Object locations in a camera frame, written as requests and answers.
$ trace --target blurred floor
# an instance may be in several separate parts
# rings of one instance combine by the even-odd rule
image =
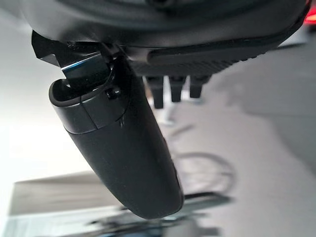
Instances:
[[[179,126],[196,129],[182,151],[211,152],[237,171],[233,205],[205,219],[228,237],[316,233],[316,37],[215,75],[206,104],[181,104]]]
[[[10,139],[9,155],[1,150],[3,157],[9,156],[9,164],[1,166],[6,171],[3,174],[15,182],[89,171],[47,99],[49,84],[61,73],[35,59],[29,36],[4,28],[7,44],[0,45],[4,78],[0,99],[6,116],[1,122]],[[235,203],[212,210],[212,217],[202,221],[204,226],[220,226],[226,237],[315,236],[315,54],[314,36],[309,44],[237,64],[206,85],[205,104],[180,104],[174,114],[177,126],[162,128],[168,136],[177,127],[194,124],[195,129],[177,142],[178,149],[218,155],[237,171],[237,185],[231,193]],[[64,200],[65,209],[114,201],[97,180],[93,185],[78,180],[68,185],[58,182],[17,184],[12,214],[58,210],[56,203]],[[84,189],[78,191],[81,185],[93,190],[91,196]],[[24,201],[38,206],[32,211],[23,207]]]

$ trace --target black device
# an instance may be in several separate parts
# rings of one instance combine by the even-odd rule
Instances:
[[[49,98],[109,190],[135,214],[178,211],[183,194],[142,77],[163,107],[163,77],[180,102],[214,73],[277,47],[309,0],[22,0],[37,58],[59,66]]]

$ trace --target black plastic grip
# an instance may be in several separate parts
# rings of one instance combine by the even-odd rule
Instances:
[[[112,77],[91,94],[63,100],[59,80],[49,97],[72,140],[115,197],[140,217],[161,218],[182,207],[183,193],[142,82],[119,60]]]

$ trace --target red light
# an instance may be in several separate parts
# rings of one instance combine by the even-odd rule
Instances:
[[[316,7],[312,7],[310,12],[307,14],[304,24],[316,25]]]

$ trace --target black plastic tab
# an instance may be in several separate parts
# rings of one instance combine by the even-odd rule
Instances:
[[[156,109],[163,108],[163,77],[146,77]]]
[[[49,99],[68,132],[91,132],[124,114],[130,97],[130,82],[125,78],[111,75],[91,92],[72,88],[68,81],[58,80],[49,89]]]
[[[181,92],[187,77],[169,76],[172,102],[181,102]]]
[[[210,79],[211,79],[211,76],[202,76],[202,77],[190,76],[190,97],[200,98],[203,85],[208,83]]]

